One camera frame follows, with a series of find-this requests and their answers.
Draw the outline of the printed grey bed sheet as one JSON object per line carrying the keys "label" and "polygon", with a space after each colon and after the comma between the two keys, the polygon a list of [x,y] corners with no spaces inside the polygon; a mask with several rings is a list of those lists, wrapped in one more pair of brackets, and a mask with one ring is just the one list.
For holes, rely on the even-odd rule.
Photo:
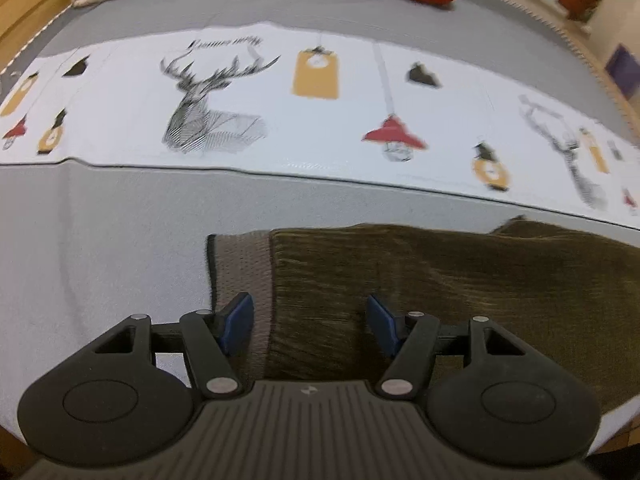
{"label": "printed grey bed sheet", "polygon": [[515,216],[639,240],[639,143],[515,0],[115,0],[1,67],[1,422],[134,312],[210,304],[212,233]]}

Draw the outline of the wooden bed frame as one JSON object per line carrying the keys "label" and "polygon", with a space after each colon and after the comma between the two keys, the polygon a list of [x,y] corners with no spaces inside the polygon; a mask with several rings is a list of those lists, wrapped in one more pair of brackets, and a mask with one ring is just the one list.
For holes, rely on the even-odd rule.
{"label": "wooden bed frame", "polygon": [[[579,42],[546,11],[515,1],[576,44],[639,143],[637,118],[620,105]],[[70,0],[1,0],[1,67],[68,10],[80,9]],[[350,226],[360,224],[405,226]],[[598,478],[598,448],[638,420],[639,393],[605,411],[590,385],[485,315],[457,324],[439,320],[431,380],[412,400],[375,391],[390,365],[382,349],[384,370],[373,380],[245,380],[235,360],[250,339],[229,359],[240,394],[206,399],[192,388],[179,320],[223,308],[212,301],[208,238],[348,227],[209,234],[208,307],[170,322],[131,313],[23,392],[17,430],[1,427],[32,456],[26,477]]]}

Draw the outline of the brown corduroy pants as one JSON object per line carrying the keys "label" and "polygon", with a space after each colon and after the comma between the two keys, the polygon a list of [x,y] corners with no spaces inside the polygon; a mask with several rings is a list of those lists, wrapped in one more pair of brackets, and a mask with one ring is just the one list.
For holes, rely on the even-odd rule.
{"label": "brown corduroy pants", "polygon": [[360,224],[212,235],[212,301],[254,301],[245,380],[376,379],[369,296],[457,324],[485,315],[590,385],[612,411],[639,392],[639,252],[515,218],[487,234]]}

